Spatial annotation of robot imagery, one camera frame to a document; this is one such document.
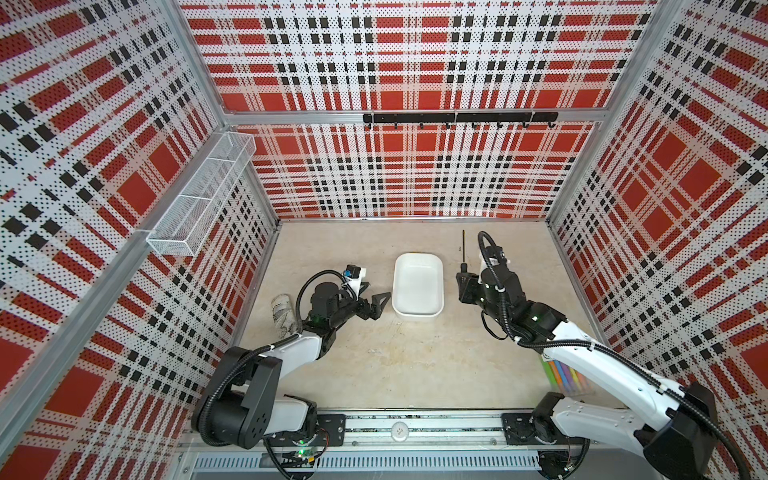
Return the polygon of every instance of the beige floor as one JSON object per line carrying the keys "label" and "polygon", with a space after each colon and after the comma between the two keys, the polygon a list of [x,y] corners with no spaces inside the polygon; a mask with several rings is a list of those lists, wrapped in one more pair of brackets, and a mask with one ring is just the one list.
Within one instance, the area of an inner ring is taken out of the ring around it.
{"label": "beige floor", "polygon": [[[341,271],[348,263],[366,267],[371,287],[363,297],[370,299],[374,293],[391,291],[401,253],[434,253],[444,272],[445,308],[439,316],[403,320],[389,304],[376,321],[353,317],[338,332],[331,351],[281,380],[280,391],[328,408],[535,406],[551,389],[539,356],[490,337],[479,308],[457,299],[462,229],[470,272],[478,271],[477,232],[485,230],[504,248],[529,299],[548,303],[591,333],[543,223],[285,223],[240,346],[256,348],[277,339],[271,299],[288,293],[295,301],[306,279],[320,270]],[[302,300],[303,315],[310,309],[313,291],[314,285]],[[617,406],[597,388],[584,399]]]}

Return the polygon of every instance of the metal vent grille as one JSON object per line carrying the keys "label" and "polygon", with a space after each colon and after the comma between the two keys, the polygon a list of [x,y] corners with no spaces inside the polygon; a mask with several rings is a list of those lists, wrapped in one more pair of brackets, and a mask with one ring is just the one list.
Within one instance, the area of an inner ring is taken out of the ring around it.
{"label": "metal vent grille", "polygon": [[[201,454],[197,472],[253,472],[262,453]],[[499,452],[328,452],[317,461],[324,472],[412,472],[441,470],[539,470],[537,451]]]}

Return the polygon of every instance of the mounting plate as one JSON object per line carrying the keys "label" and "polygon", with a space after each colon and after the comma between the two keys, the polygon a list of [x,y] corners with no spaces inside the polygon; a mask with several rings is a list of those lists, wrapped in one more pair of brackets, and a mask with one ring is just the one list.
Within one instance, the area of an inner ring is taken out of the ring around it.
{"label": "mounting plate", "polygon": [[[531,423],[531,413],[502,413],[504,438],[507,445],[542,445],[536,439],[536,431]],[[567,445],[568,438],[558,433],[556,445]]]}
{"label": "mounting plate", "polygon": [[[328,440],[329,447],[340,447],[344,444],[344,428],[346,427],[346,415],[326,414],[318,415],[317,423],[320,428],[325,429],[330,435]],[[290,439],[275,437],[270,438],[270,444],[273,447],[296,447]],[[323,447],[326,444],[326,437],[322,432],[318,432],[308,446]]]}

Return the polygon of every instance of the white bin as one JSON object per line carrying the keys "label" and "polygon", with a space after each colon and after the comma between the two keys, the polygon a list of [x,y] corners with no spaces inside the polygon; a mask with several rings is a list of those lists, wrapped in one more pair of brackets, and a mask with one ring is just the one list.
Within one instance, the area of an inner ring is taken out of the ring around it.
{"label": "white bin", "polygon": [[428,319],[442,312],[442,261],[431,253],[404,253],[395,262],[392,308],[403,319]]}

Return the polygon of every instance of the wire mesh basket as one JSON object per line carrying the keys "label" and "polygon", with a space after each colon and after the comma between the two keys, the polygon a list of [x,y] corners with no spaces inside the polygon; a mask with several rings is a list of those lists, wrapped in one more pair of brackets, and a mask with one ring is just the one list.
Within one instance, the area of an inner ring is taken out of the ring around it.
{"label": "wire mesh basket", "polygon": [[152,249],[159,255],[196,256],[255,152],[252,135],[222,134],[147,238]]}

